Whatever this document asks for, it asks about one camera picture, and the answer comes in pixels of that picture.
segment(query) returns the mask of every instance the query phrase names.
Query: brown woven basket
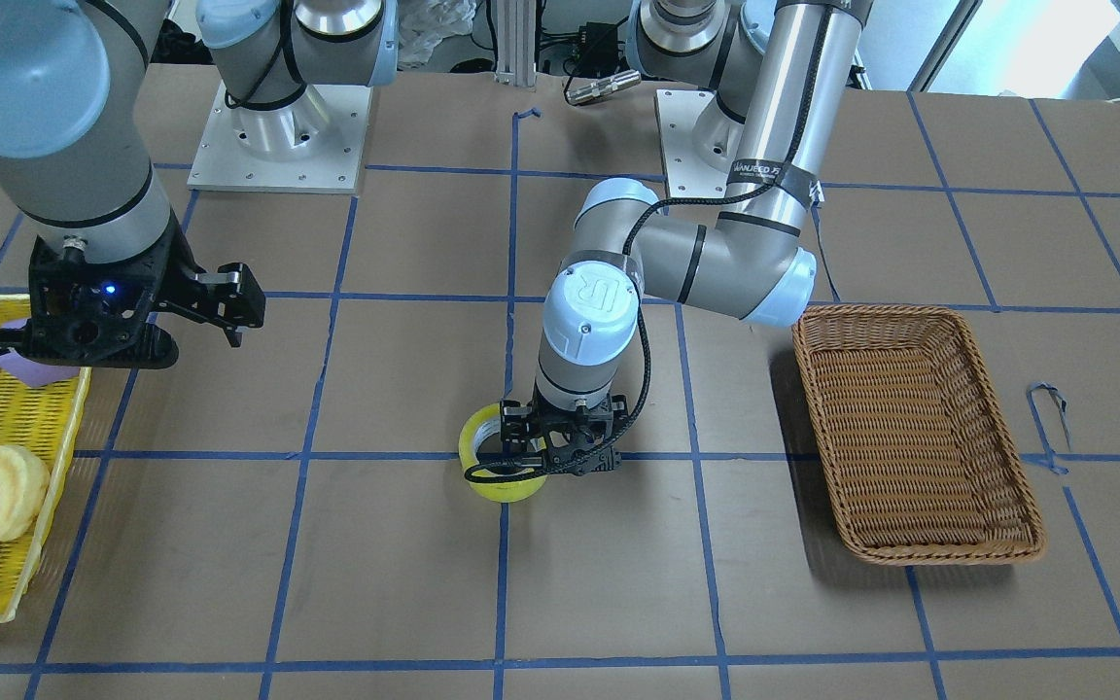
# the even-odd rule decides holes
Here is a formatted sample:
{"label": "brown woven basket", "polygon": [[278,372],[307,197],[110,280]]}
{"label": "brown woven basket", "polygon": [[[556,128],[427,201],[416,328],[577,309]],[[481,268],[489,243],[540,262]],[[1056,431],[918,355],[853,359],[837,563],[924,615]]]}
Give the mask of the brown woven basket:
{"label": "brown woven basket", "polygon": [[872,563],[1012,563],[1044,553],[1039,506],[959,315],[815,306],[797,366],[837,531]]}

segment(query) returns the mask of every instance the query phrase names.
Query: robot logo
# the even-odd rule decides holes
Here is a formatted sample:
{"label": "robot logo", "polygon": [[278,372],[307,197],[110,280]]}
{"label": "robot logo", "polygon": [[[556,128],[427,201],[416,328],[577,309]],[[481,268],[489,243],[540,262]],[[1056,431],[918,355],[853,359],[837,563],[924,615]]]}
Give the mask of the robot logo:
{"label": "robot logo", "polygon": [[577,300],[581,306],[590,307],[607,314],[613,310],[616,301],[616,287],[613,280],[605,277],[582,274],[581,288],[578,289]]}

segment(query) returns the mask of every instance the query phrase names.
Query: floor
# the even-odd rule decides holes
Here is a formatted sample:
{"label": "floor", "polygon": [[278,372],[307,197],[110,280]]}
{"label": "floor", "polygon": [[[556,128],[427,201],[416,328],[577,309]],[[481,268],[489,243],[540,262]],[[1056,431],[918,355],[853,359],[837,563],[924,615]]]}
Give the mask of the floor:
{"label": "floor", "polygon": [[[661,187],[651,90],[575,110],[547,76],[401,75],[352,199],[187,192],[216,84],[152,66],[138,122],[196,255],[269,289],[267,327],[227,349],[165,318],[177,366],[94,373],[0,699],[1120,699],[1120,106],[846,94],[839,298],[968,316],[1049,532],[1038,563],[883,568],[786,439],[787,330],[670,302],[622,469],[503,506],[460,479],[464,420],[529,394],[588,188]],[[0,192],[0,291],[27,232]]]}

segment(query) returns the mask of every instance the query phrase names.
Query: yellow tape roll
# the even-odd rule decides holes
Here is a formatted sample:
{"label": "yellow tape roll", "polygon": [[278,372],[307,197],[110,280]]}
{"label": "yellow tape roll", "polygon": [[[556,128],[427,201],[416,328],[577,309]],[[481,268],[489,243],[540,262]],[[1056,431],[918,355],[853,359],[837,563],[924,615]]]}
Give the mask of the yellow tape roll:
{"label": "yellow tape roll", "polygon": [[[468,469],[478,464],[475,456],[478,446],[485,439],[498,432],[498,403],[480,409],[469,417],[466,424],[460,429],[460,442],[457,445],[457,455],[460,456],[460,468]],[[545,475],[539,478],[528,479],[519,483],[472,483],[469,488],[475,489],[479,496],[497,504],[512,504],[523,497],[534,495],[534,492],[542,488],[542,483],[547,482]]]}

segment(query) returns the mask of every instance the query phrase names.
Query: robotic arm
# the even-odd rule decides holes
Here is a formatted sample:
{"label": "robotic arm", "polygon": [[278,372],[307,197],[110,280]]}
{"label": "robotic arm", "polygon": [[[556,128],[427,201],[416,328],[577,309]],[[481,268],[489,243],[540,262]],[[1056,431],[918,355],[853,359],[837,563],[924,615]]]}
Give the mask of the robotic arm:
{"label": "robotic arm", "polygon": [[[0,351],[57,365],[167,367],[169,311],[240,346],[265,293],[243,262],[196,264],[132,106],[168,0],[0,0],[0,186],[37,232],[30,319]],[[390,83],[395,0],[202,0],[240,141],[290,160],[338,143],[310,85]]]}
{"label": "robotic arm", "polygon": [[243,262],[196,264],[132,106],[167,0],[0,0],[0,186],[31,218],[31,316],[0,349],[58,365],[167,367],[151,311],[240,345],[265,296]]}
{"label": "robotic arm", "polygon": [[[533,399],[524,408],[501,402],[502,439],[529,456],[475,465],[466,470],[468,482],[523,483],[618,465],[614,446],[638,417],[650,384],[642,293],[777,327],[803,314],[816,264],[797,236],[870,6],[777,0],[725,198],[661,200],[625,178],[595,186],[543,302]],[[697,74],[707,75],[718,59],[708,55],[716,37],[739,36],[741,24],[728,28],[728,13],[725,0],[642,4],[638,53],[644,55],[642,40],[652,40],[653,59],[693,56]],[[719,205],[716,226],[657,214],[681,204]],[[635,325],[645,375],[628,409],[609,389]]]}

